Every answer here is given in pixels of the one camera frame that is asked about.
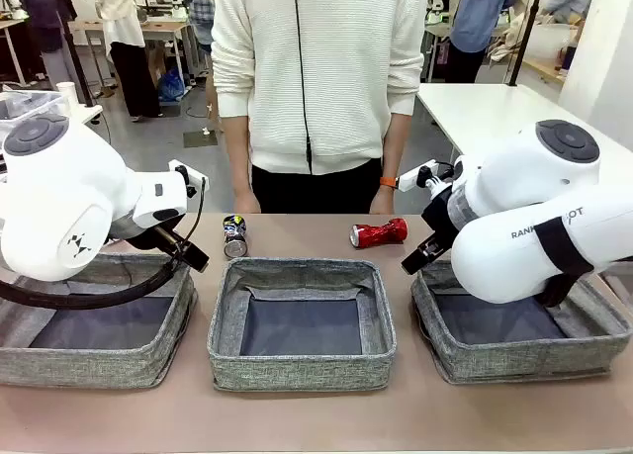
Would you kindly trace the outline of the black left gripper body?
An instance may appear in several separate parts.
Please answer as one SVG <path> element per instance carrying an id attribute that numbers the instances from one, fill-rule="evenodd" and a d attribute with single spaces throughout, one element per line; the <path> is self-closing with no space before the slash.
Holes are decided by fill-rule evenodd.
<path id="1" fill-rule="evenodd" d="M 168 227 L 154 227 L 150 231 L 155 247 L 197 272 L 204 272 L 209 256 L 195 243 Z"/>

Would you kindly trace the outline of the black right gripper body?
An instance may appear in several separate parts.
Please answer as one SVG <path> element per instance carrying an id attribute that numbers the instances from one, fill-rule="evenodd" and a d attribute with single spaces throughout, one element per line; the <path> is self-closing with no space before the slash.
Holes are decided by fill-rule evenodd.
<path id="1" fill-rule="evenodd" d="M 458 230 L 452 223 L 448 213 L 448 202 L 452 195 L 453 185 L 434 195 L 421 216 L 428 226 L 433 230 L 433 234 L 422 244 L 422 253 L 425 256 L 441 256 L 452 247 L 458 234 Z"/>

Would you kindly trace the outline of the person's left hand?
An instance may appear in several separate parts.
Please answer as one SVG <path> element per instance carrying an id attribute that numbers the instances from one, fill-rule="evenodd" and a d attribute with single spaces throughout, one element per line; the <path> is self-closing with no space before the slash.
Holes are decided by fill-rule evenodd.
<path id="1" fill-rule="evenodd" d="M 394 211 L 394 193 L 391 187 L 381 186 L 370 205 L 370 215 L 393 215 Z"/>

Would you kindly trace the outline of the person's right hand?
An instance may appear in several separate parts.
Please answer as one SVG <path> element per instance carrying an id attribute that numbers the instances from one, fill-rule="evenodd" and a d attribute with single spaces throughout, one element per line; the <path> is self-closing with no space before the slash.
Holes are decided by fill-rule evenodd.
<path id="1" fill-rule="evenodd" d="M 260 204 L 252 191 L 234 194 L 233 211 L 237 214 L 260 214 Z"/>

